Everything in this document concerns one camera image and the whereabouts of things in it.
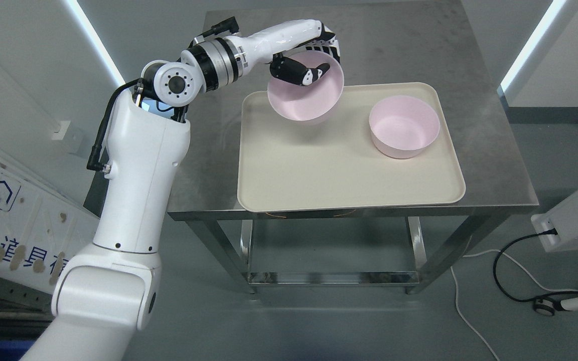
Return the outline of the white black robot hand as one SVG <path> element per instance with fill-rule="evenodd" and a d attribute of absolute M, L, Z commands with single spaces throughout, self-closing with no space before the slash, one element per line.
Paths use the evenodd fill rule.
<path fill-rule="evenodd" d="M 297 19 L 265 28 L 245 40 L 248 59 L 266 64 L 271 78 L 308 87 L 339 62 L 336 34 L 317 19 Z"/>

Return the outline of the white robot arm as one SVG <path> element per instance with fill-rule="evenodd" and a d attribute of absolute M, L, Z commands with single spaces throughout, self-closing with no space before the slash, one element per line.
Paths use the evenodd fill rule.
<path fill-rule="evenodd" d="M 335 34 L 319 20 L 289 21 L 248 37 L 238 32 L 235 18 L 225 19 L 198 35 L 178 60 L 151 61 L 114 91 L 86 165 L 109 181 L 98 228 L 58 276 L 54 320 L 23 360 L 120 360 L 148 324 L 161 280 L 167 203 L 190 146 L 186 114 L 199 94 L 312 41 L 339 59 Z"/>

